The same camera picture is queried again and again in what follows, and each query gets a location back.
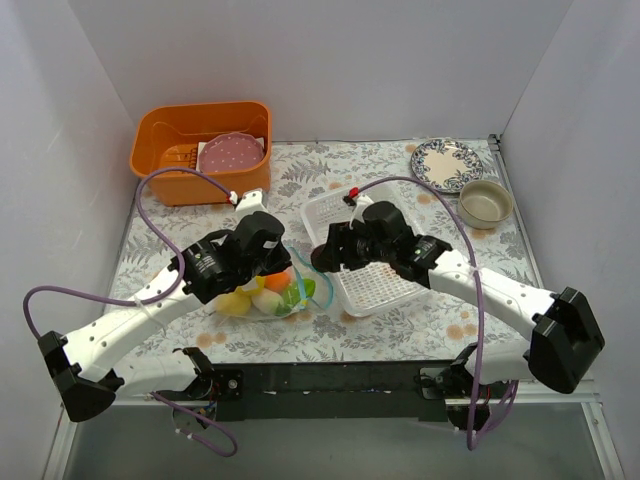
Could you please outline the clear zip top bag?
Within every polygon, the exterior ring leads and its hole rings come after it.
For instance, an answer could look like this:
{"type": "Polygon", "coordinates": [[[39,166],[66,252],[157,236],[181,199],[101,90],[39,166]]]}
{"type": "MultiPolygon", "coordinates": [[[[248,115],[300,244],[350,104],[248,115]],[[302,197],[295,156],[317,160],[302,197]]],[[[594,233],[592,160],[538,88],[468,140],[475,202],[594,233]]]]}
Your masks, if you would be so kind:
{"type": "Polygon", "coordinates": [[[328,276],[317,272],[293,247],[287,250],[292,261],[289,267],[276,274],[256,276],[232,293],[216,297],[213,317],[219,321],[267,321],[328,309],[334,298],[328,276]]]}

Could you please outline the green avocado half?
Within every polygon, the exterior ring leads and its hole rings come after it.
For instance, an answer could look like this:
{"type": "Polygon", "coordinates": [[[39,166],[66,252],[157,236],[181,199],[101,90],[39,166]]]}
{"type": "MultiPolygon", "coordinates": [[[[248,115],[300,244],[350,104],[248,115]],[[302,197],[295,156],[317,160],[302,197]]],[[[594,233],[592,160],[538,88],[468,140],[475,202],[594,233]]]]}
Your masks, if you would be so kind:
{"type": "Polygon", "coordinates": [[[303,288],[298,283],[290,284],[282,293],[283,304],[276,313],[279,317],[288,316],[299,310],[304,310],[308,301],[314,296],[316,282],[309,278],[303,279],[303,288]]]}

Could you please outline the orange tangerine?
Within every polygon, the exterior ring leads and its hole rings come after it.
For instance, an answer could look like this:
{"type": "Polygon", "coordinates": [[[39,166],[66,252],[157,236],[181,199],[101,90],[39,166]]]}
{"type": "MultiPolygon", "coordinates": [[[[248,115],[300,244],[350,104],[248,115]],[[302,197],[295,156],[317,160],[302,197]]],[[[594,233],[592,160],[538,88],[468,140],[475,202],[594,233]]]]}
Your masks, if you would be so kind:
{"type": "Polygon", "coordinates": [[[291,275],[287,271],[267,275],[264,287],[276,293],[283,292],[291,284],[291,275]]]}

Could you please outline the white radish with leaves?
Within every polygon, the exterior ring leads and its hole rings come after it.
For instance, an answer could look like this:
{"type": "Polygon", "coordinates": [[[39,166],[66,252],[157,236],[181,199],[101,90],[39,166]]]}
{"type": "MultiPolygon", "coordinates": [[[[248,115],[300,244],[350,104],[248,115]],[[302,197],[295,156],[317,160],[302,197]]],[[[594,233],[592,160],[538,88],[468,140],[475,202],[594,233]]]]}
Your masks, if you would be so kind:
{"type": "Polygon", "coordinates": [[[282,306],[282,297],[269,289],[263,289],[251,297],[253,306],[265,315],[275,315],[282,306]]]}

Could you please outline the yellow lemon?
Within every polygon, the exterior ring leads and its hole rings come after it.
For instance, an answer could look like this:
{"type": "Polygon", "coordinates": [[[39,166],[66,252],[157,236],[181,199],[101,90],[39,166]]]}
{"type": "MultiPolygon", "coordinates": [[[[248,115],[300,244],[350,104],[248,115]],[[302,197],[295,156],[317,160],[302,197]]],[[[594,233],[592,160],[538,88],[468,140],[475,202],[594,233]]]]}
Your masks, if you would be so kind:
{"type": "Polygon", "coordinates": [[[259,294],[265,287],[265,278],[263,276],[256,276],[251,279],[245,285],[242,285],[236,289],[236,291],[244,296],[254,296],[259,294]]]}

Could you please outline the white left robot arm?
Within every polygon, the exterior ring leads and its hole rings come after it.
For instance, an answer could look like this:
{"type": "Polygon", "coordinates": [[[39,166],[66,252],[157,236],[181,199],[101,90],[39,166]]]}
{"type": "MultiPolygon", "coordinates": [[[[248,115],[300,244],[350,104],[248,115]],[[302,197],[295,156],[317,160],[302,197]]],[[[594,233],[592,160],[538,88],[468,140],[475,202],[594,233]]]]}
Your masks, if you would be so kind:
{"type": "Polygon", "coordinates": [[[174,392],[189,400],[208,396],[216,386],[214,369],[195,347],[141,361],[125,357],[219,295],[290,267],[284,233],[274,216],[249,214],[235,229],[212,232],[179,252],[125,307],[67,334],[44,334],[38,346],[70,420],[92,419],[118,397],[153,392],[174,392]]]}

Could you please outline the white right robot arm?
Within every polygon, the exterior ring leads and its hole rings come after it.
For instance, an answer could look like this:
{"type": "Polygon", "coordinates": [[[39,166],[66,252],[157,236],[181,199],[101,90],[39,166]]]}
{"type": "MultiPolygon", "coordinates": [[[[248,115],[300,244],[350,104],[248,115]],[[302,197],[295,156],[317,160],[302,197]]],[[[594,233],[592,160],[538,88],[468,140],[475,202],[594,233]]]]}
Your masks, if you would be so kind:
{"type": "Polygon", "coordinates": [[[388,201],[367,206],[360,218],[332,223],[326,241],[311,254],[319,272],[355,271],[374,262],[402,279],[449,294],[502,321],[520,336],[510,344],[467,346],[433,379],[453,394],[475,397],[497,382],[537,380],[573,393],[605,340],[586,297],[518,283],[488,268],[477,269],[450,244],[415,233],[388,201]]]}

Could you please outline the white perforated plastic basket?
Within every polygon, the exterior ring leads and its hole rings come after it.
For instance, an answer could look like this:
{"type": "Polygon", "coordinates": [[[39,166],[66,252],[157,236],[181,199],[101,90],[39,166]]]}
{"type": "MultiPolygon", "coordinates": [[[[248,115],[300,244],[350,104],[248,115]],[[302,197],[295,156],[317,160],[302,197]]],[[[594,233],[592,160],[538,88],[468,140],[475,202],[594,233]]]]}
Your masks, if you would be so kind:
{"type": "MultiPolygon", "coordinates": [[[[343,201],[348,191],[347,187],[331,190],[302,205],[302,221],[313,246],[326,241],[332,223],[351,219],[353,208],[343,201]]],[[[402,279],[383,263],[372,263],[357,271],[329,273],[327,277],[336,300],[356,317],[383,313],[427,293],[424,287],[402,279]]]]}

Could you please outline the blue floral ceramic plate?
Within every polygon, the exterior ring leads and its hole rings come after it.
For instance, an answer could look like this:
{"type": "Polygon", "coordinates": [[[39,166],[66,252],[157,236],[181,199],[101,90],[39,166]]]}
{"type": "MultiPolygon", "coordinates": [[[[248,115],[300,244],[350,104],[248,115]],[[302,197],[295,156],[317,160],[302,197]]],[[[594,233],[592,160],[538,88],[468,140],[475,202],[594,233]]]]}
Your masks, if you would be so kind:
{"type": "Polygon", "coordinates": [[[457,194],[484,174],[479,155],[469,145],[442,138],[420,144],[411,154],[410,167],[417,179],[444,194],[457,194]]]}

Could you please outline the floral table mat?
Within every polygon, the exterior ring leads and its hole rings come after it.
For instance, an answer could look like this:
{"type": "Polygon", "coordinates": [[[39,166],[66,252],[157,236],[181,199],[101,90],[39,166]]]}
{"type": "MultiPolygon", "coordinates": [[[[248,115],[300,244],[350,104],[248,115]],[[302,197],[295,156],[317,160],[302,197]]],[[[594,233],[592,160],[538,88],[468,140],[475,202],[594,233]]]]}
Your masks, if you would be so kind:
{"type": "MultiPolygon", "coordinates": [[[[540,274],[519,215],[511,215],[491,230],[458,230],[449,217],[456,199],[439,202],[410,182],[410,156],[416,146],[416,140],[275,145],[267,206],[284,224],[286,244],[303,256],[311,251],[300,215],[305,202],[380,178],[391,188],[393,202],[415,219],[419,231],[462,252],[474,252],[483,267],[539,286],[540,274]]],[[[170,259],[168,242],[186,247],[235,222],[230,206],[167,207],[144,191],[126,230],[112,295],[125,298],[151,281],[170,259]]],[[[516,336],[495,318],[479,322],[473,306],[427,291],[416,300],[366,317],[350,315],[339,301],[326,310],[270,321],[219,321],[209,308],[202,308],[148,338],[131,351],[131,357],[197,347],[214,362],[231,363],[449,359],[478,333],[489,344],[516,336]]]]}

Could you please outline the beige ceramic bowl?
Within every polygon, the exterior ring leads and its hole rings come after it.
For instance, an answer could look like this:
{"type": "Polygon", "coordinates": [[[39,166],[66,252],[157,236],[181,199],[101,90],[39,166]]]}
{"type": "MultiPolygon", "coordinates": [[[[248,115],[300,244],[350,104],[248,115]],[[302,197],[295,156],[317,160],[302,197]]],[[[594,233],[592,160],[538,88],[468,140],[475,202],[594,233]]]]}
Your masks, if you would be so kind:
{"type": "Polygon", "coordinates": [[[457,213],[466,225],[489,230],[506,220],[513,208],[512,196],[502,185],[474,180],[461,189],[457,213]]]}

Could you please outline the pink polka dot plate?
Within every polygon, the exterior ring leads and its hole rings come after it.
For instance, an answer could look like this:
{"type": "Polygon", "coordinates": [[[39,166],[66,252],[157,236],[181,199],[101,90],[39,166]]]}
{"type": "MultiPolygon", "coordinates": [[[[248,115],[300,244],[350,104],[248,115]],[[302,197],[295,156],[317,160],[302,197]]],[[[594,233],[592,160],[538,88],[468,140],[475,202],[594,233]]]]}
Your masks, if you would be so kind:
{"type": "Polygon", "coordinates": [[[257,166],[265,156],[264,139],[240,132],[223,133],[200,142],[196,169],[214,174],[257,166]]]}

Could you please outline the orange dish rack insert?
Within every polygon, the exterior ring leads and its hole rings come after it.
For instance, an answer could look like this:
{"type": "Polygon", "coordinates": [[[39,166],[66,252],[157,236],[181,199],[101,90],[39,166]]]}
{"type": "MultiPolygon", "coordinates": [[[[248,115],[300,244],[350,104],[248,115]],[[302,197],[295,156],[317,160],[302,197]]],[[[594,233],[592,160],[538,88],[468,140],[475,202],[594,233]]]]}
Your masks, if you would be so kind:
{"type": "Polygon", "coordinates": [[[195,170],[198,158],[198,143],[183,143],[169,147],[160,154],[157,168],[182,167],[195,170]]]}

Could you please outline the orange plastic tub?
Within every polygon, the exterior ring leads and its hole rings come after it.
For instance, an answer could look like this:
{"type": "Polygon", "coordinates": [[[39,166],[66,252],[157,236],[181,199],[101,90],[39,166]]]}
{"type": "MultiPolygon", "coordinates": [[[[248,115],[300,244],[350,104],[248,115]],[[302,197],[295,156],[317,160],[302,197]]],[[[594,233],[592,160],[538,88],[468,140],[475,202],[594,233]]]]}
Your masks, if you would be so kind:
{"type": "Polygon", "coordinates": [[[159,107],[141,120],[130,156],[140,178],[184,167],[242,195],[271,186],[271,112],[252,101],[159,107]]]}

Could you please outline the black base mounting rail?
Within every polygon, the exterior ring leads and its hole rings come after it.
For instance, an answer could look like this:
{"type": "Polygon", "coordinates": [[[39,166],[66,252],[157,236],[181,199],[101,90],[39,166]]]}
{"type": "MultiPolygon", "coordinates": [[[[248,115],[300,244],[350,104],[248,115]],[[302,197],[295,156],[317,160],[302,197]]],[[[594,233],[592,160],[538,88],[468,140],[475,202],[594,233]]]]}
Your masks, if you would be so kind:
{"type": "Polygon", "coordinates": [[[172,401],[214,401],[221,422],[409,418],[446,422],[446,401],[470,396],[462,362],[373,361],[218,364],[172,401]]]}

